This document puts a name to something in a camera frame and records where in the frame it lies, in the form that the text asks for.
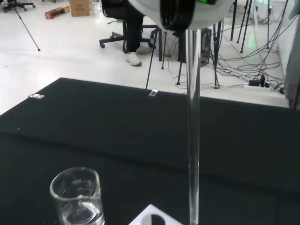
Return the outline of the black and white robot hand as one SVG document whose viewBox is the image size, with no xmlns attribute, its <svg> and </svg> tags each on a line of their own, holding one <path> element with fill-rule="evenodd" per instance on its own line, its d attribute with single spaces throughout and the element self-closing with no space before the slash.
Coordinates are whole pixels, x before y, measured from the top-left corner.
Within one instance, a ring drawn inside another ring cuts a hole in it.
<svg viewBox="0 0 300 225">
<path fill-rule="evenodd" d="M 130 4 L 160 28 L 176 32 L 198 30 L 219 22 L 231 0 L 131 0 Z"/>
</svg>

